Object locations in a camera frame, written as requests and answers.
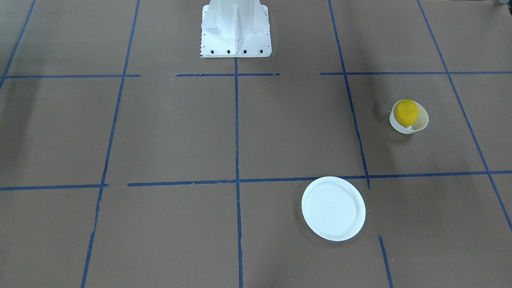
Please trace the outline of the yellow lemon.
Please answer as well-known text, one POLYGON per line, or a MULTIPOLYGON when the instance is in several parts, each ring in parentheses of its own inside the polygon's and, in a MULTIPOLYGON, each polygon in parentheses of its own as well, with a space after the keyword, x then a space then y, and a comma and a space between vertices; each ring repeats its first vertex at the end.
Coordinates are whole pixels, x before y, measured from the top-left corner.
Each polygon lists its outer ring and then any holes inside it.
POLYGON ((402 100, 397 104, 394 116, 398 124, 409 128, 418 119, 418 107, 413 100, 402 100))

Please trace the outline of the white round plate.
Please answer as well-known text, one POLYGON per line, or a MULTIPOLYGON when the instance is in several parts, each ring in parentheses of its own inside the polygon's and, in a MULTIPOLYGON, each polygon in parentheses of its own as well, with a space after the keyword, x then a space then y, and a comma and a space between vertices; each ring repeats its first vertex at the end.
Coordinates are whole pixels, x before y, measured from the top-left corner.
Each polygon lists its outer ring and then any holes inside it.
POLYGON ((302 195, 302 216, 309 228, 329 241, 355 237, 366 220, 360 191, 347 180, 325 176, 313 180, 302 195))

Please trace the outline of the white bowl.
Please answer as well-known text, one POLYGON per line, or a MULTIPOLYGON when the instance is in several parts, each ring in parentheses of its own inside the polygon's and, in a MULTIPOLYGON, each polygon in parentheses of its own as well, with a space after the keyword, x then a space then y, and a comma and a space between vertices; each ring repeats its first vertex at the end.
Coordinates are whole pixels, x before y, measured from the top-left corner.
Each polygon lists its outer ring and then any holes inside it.
POLYGON ((423 130, 428 125, 429 116, 428 116, 427 111, 424 109, 423 106, 421 106, 419 103, 417 103, 415 101, 414 102, 416 103, 416 105, 418 107, 418 119, 415 122, 415 124, 413 124, 409 128, 405 128, 404 126, 401 126, 400 124, 398 124, 397 121, 395 120, 394 113, 395 113, 396 106, 399 102, 400 101, 398 101, 397 103, 394 104, 394 106, 392 107, 390 116, 389 116, 390 124, 395 131, 402 133, 402 134, 413 134, 417 131, 423 130))

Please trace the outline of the blue tape grid lines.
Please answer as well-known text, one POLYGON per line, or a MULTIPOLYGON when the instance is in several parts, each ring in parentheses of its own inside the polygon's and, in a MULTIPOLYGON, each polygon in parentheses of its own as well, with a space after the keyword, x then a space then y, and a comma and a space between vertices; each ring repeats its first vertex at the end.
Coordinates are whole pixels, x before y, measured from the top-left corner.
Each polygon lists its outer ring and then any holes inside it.
POLYGON ((2 288, 510 288, 507 6, 265 0, 271 56, 208 59, 206 4, 2 0, 2 288))

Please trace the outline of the white pedestal column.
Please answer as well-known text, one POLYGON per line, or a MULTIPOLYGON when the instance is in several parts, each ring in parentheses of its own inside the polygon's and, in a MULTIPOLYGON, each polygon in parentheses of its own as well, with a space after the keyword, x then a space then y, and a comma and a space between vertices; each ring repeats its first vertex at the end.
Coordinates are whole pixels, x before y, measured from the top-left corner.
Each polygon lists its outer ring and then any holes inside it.
POLYGON ((259 0, 211 0, 201 15, 201 57, 271 56, 269 11, 259 0))

